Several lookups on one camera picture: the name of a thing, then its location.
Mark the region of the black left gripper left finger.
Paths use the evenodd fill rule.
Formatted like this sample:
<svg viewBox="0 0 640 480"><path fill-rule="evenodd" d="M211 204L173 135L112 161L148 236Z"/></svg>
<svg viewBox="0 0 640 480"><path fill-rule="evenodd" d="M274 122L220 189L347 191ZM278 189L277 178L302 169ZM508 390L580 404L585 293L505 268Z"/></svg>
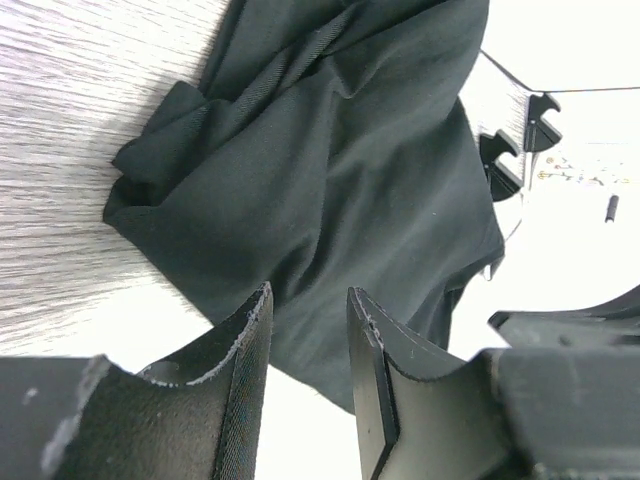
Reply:
<svg viewBox="0 0 640 480"><path fill-rule="evenodd" d="M1 360L5 479L251 479L273 293L129 373L103 355Z"/></svg>

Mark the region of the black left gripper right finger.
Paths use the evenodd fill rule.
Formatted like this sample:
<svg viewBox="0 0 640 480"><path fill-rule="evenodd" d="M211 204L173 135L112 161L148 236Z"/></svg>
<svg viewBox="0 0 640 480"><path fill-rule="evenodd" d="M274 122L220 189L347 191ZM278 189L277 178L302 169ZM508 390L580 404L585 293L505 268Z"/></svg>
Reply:
<svg viewBox="0 0 640 480"><path fill-rule="evenodd" d="M461 360L347 296L366 479L635 479L639 344L513 347Z"/></svg>

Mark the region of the black wire book stand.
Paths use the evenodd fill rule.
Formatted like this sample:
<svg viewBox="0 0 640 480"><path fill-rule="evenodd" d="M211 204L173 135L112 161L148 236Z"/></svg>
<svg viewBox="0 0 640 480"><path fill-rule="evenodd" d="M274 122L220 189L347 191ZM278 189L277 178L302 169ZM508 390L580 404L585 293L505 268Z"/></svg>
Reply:
<svg viewBox="0 0 640 480"><path fill-rule="evenodd" d="M505 237L543 208L636 221L638 87L530 87L482 52L463 97Z"/></svg>

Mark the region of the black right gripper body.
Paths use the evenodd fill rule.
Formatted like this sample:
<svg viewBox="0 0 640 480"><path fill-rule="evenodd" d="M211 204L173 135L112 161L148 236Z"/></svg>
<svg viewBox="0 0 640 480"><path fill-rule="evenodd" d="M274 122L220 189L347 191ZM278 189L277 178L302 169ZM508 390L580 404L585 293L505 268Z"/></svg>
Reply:
<svg viewBox="0 0 640 480"><path fill-rule="evenodd" d="M578 310L498 311L488 324L513 347L637 346L639 288Z"/></svg>

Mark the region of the black t shirt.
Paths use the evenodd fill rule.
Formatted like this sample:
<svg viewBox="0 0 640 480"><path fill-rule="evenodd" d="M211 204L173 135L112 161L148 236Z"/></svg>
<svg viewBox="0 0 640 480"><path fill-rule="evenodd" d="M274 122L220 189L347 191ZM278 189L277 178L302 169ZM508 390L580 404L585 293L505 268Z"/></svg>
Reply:
<svg viewBox="0 0 640 480"><path fill-rule="evenodd" d="M114 159L105 222L209 320L269 282L272 365L353 407L346 297L440 347L503 254L460 91L485 1L233 1Z"/></svg>

